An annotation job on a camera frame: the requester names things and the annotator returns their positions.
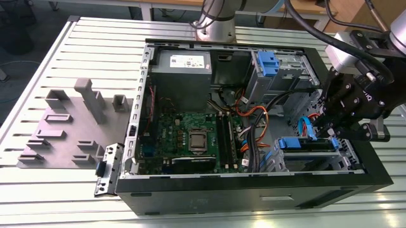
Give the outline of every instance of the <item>gray floor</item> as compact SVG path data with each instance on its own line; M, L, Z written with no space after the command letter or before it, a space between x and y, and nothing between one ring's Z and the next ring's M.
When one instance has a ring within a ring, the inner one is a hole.
M130 19L128 7L104 6L90 4L58 3L58 10L52 11L45 1L33 1L32 10L37 18L34 25L26 28L30 38L34 42L34 49L25 55L9 55L0 48L0 65L9 61L29 60L41 62L53 40L64 27L69 15L78 15L84 17ZM134 19L141 19L140 10L133 8ZM174 10L168 12L168 16L162 17L158 9L154 9L156 21L176 21L190 22L198 18L197 11ZM236 15L236 25L256 27L255 16ZM20 96L26 83L36 71L37 64L34 63L13 63L1 66L2 71L10 76L5 82L0 82L0 125L2 124L6 115L13 108L17 97Z

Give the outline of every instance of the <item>aluminum extrusion table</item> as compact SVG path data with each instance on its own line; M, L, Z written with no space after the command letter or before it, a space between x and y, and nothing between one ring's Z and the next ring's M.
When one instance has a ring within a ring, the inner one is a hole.
M0 129L0 224L89 227L363 227L406 226L406 121L399 108L385 119L388 143L372 143L393 185L321 208L267 212L137 217L120 198L93 198L93 170L25 170L17 156L33 133L50 89L76 94L90 78L102 97L133 96L145 38L193 40L188 24L80 18L66 22ZM239 43L316 48L329 67L324 43L304 32L236 28Z

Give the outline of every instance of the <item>motherboard chip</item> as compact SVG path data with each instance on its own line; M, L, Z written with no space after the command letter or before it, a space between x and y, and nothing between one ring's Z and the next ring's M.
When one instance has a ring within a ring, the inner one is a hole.
M206 132L189 131L189 151L200 155L206 151Z

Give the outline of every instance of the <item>power cable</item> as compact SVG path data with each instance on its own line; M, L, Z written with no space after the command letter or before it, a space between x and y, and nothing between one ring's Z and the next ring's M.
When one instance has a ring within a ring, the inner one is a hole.
M375 26L371 26L371 25L363 25L363 24L355 24L355 23L348 23L348 22L343 22L340 20L336 20L335 17L332 16L332 13L331 13L331 9L329 9L329 0L324 0L324 3L325 3L325 12L327 12L327 16L329 18L329 20L337 24L337 25L341 25L341 26L349 26L349 27L353 27L353 28L360 28L360 29L367 29L367 30L372 30L375 32L381 32L381 30L375 27Z
M309 26L296 10L292 7L291 0L284 0L284 7L287 9L287 12L289 13L291 17L295 19L295 21L299 23L299 25L305 29L305 31L320 41L329 44L343 52L352 55L355 58L357 58L360 61L365 61L371 67L376 69L376 71L380 73L384 83L389 84L393 82L393 76L388 68L383 65L383 63L375 59L369 54L367 54L363 50L355 48L353 46L345 44L340 40L335 39L333 37L328 36L323 32L320 32L317 29L315 29L312 26Z

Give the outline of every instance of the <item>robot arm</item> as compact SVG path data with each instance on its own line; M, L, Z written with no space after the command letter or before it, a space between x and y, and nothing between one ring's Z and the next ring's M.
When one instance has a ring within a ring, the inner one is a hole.
M353 30L335 35L339 41L381 62L384 68L364 58L353 57L329 43L325 52L332 67L321 87L320 116L313 122L317 136L336 135L344 139L379 142L389 140L383 119L396 106L406 103L404 20L406 11L391 24L391 31ZM361 119L369 119L369 123L359 126Z
M235 11L273 12L283 0L204 0L198 21L190 26L196 29L196 38L202 41L235 41Z
M235 11L276 11L283 0L204 0L198 21L190 24L202 41L235 41ZM316 136L381 141L389 140L383 119L406 103L406 11L391 24L381 22L371 0L365 0L381 33L353 30L335 38L309 26L284 0L288 13L305 31L328 46L332 67L323 84L320 116L313 122ZM360 126L357 122L369 119Z

